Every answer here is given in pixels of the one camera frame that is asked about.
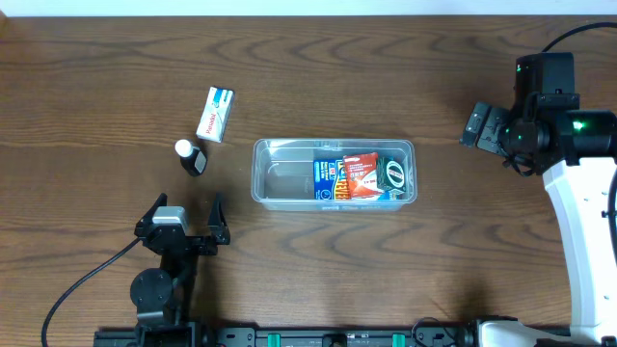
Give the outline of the green round-logo small box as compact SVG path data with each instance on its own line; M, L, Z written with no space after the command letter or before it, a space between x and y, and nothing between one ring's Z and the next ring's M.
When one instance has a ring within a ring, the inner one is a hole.
M393 158L377 159L377 187L396 196L406 192L406 176L403 167Z

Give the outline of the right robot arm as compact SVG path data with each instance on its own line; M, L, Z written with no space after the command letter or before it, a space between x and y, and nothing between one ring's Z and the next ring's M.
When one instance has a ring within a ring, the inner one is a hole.
M477 103L460 140L538 174L560 229L572 302L566 334L513 318L478 319L467 346L613 346L616 343L616 116L582 110L574 56L541 52L516 61L511 109Z

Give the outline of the dark bottle white cap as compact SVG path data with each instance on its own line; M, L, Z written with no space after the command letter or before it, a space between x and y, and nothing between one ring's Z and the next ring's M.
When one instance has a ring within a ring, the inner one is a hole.
M181 139L174 144L174 150L180 158L181 166L189 175L203 174L207 157L197 145L189 140Z

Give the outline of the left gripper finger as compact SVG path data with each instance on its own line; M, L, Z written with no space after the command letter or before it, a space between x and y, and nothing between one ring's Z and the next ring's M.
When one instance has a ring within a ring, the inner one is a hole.
M156 210L161 206L167 205L168 196L165 193L161 193L154 202L153 206L146 212L146 214L140 219L140 225L151 225Z
M210 214L208 217L207 226L212 236L227 236L228 224L223 212L223 196L221 193L215 195Z

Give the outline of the blue Kool Fever box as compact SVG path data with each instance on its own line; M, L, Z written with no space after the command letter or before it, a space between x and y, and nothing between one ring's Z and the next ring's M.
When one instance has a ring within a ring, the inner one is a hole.
M396 190L389 190L376 195L352 197L342 159L314 160L313 178L316 200L400 200L402 196Z

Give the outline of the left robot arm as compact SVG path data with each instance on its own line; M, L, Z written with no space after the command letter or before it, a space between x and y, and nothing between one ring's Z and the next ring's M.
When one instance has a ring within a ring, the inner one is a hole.
M130 298L137 309L139 346L214 346L212 332L189 318L198 260L218 253L230 243L223 214L222 196L215 196L207 221L209 233L190 236L186 210L167 205L161 194L137 222L135 236L161 257L157 268L148 268L132 281Z

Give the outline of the red white packet box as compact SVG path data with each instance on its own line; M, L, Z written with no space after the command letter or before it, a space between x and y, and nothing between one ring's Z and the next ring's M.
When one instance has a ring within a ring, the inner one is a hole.
M351 199L379 196L383 193L377 186L377 159L377 152L343 157Z

